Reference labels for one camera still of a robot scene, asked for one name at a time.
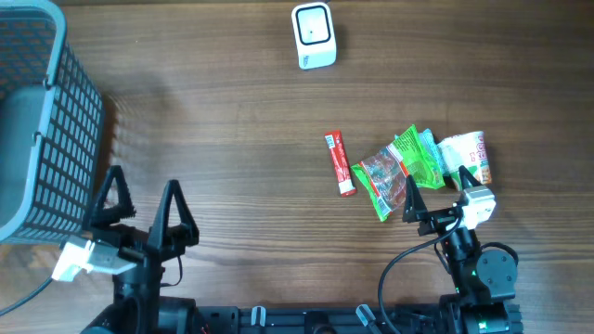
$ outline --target candy bag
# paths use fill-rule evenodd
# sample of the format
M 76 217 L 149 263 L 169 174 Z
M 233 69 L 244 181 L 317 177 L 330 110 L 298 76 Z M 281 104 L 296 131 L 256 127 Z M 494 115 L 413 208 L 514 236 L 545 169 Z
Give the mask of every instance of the candy bag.
M 404 203 L 409 174 L 414 176 L 417 186 L 437 189 L 445 185 L 435 158 L 420 143 L 415 125 L 351 169 L 368 190 L 382 222 Z
M 417 186 L 438 189 L 446 185 L 437 161 L 420 143 L 414 124 L 395 139 L 394 145 L 404 157 L 405 166 L 415 178 Z
M 431 129 L 425 129 L 425 131 L 419 133 L 420 143 L 423 147 L 431 154 L 431 156 L 437 161 L 437 166 L 439 167 L 439 172 L 443 176 L 449 176 L 449 171 L 447 170 L 446 162 L 442 157 L 441 150 L 435 144 L 435 139 L 433 138 L 433 132 Z
M 394 142 L 351 169 L 368 190 L 381 222 L 405 202 L 408 170 Z

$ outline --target paper cup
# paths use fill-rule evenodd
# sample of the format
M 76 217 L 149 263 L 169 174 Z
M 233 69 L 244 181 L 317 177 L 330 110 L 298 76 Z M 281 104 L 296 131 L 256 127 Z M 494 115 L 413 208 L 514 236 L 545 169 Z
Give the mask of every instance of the paper cup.
M 454 135 L 437 145 L 442 152 L 445 166 L 454 180 L 457 190 L 461 190 L 458 168 L 464 165 L 482 184 L 490 184 L 491 170 L 486 157 L 483 131 L 465 135 Z

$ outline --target white plastic part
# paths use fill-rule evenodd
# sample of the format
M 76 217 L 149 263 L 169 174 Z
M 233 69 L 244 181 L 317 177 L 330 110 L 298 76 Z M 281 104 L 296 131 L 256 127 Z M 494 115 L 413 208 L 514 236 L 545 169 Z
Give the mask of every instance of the white plastic part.
M 299 5 L 291 14 L 299 67 L 310 70 L 336 61 L 336 39 L 332 15 L 322 2 Z
M 486 222 L 495 209 L 495 195 L 486 186 L 475 186 L 464 190 L 464 198 L 468 205 L 462 207 L 464 216 L 460 227 L 472 230 L 480 223 Z
M 72 236 L 64 245 L 52 278 L 72 282 L 81 269 L 85 269 L 87 273 L 96 271 L 118 275 L 135 266 L 135 263 L 119 258 L 118 249 L 115 247 Z

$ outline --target small white box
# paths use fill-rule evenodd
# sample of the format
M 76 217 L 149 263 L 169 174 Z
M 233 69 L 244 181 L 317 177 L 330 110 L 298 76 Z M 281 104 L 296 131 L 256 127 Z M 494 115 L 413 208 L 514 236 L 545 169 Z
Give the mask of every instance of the small white box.
M 303 70 L 332 65 L 336 61 L 336 39 L 328 5 L 316 2 L 299 5 L 291 18 L 299 67 Z

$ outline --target black metal frame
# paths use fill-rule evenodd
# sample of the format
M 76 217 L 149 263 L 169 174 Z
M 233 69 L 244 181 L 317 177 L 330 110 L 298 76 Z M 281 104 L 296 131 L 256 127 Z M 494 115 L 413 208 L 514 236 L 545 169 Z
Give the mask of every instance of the black metal frame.
M 480 185 L 466 168 L 460 168 L 460 178 L 465 188 Z M 119 203 L 105 209 L 104 202 L 114 181 L 118 186 Z M 173 198 L 181 224 L 169 227 Z M 420 222 L 420 236 L 432 233 L 441 236 L 446 232 L 446 227 L 463 214 L 461 206 L 465 203 L 462 198 L 456 204 L 452 208 L 428 212 L 414 179 L 409 176 L 403 221 Z M 135 262 L 136 267 L 113 276 L 113 304 L 93 320 L 83 333 L 390 333 L 378 309 L 370 309 L 366 315 L 356 314 L 355 308 L 266 310 L 255 307 L 240 310 L 237 307 L 197 307 L 192 299 L 162 297 L 162 262 L 181 256 L 186 247 L 197 245 L 199 230 L 176 180 L 167 183 L 157 216 L 148 233 L 118 224 L 121 219 L 134 214 L 122 169 L 113 166 L 108 170 L 100 193 L 85 217 L 86 226 L 93 233 L 94 240 L 118 248 L 119 256 Z M 446 261 L 441 259 L 441 255 L 440 259 L 448 273 L 451 272 L 458 294 L 442 296 L 436 304 L 387 308 L 388 317 L 398 330 L 403 334 L 523 333 L 519 306 L 504 303 L 515 296 L 515 252 L 511 255 L 514 261 L 507 261 L 510 254 L 505 251 L 483 251 L 484 246 L 480 246 L 474 231 L 465 227 L 456 230 L 441 244 Z M 507 246 L 495 247 L 505 250 Z M 477 265 L 483 266 L 478 275 Z M 507 280 L 506 283 L 506 277 L 511 276 L 513 280 Z M 485 283 L 489 280 L 496 282 L 497 286 Z

